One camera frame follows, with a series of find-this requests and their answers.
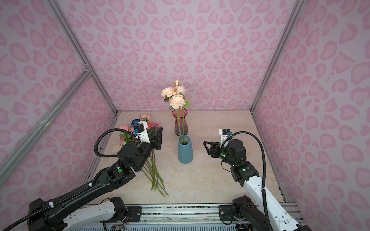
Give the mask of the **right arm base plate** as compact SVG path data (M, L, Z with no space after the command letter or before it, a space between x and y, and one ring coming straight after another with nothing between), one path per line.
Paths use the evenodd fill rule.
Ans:
M231 205L220 205L219 209L219 218L221 222L231 222L237 221L238 207L234 204Z

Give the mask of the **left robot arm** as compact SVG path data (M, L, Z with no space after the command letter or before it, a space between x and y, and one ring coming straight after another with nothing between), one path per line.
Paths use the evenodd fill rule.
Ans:
M101 169L91 181L54 199L33 201L29 205L28 230L73 231L100 221L126 221L128 212L120 197L113 197L102 206L85 205L127 184L143 169L152 151L161 149L163 128L146 131L139 124L134 128L139 130L134 135L139 141L125 144L112 155L117 162Z

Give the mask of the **peach rose spray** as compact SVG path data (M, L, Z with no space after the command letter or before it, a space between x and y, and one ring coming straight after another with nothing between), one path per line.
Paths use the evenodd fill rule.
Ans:
M191 105L191 101L186 99L187 89L185 86L181 85L180 80L175 80L172 87L166 87L161 91L161 98L164 102L168 103L170 110L188 108Z

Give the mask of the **white rose stem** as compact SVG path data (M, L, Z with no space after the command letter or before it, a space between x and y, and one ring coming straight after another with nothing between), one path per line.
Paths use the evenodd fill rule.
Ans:
M126 143L125 142L120 142L116 145L114 145L111 149L111 152L112 154L116 155L121 149L122 147L125 145Z

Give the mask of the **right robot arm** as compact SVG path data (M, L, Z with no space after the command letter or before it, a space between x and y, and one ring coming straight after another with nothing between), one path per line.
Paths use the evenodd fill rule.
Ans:
M266 188L257 169L247 160L246 149L240 140L230 140L225 148L219 142L203 143L207 154L230 165L233 180L251 196L232 202L233 216L247 220L258 231L310 231L293 218Z

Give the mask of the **teal ceramic vase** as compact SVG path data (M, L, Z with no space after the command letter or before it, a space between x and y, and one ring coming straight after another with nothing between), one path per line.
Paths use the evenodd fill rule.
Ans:
M193 160L193 147L191 138L183 135L178 139L178 160L183 164L189 164Z

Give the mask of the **pink rose stem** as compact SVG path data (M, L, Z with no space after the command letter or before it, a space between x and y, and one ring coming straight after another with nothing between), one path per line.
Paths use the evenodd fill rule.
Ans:
M121 126L119 128L130 132L131 126L124 125L124 126ZM137 140L135 138L133 138L132 136L129 136L127 134L122 133L119 136L120 136L120 140L122 140L122 142L125 142L125 143L129 143L129 142L137 143Z

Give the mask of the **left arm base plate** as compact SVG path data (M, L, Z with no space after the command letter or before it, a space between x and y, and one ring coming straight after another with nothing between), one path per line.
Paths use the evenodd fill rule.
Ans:
M139 222L142 213L142 207L129 206L115 208L115 213L107 222Z

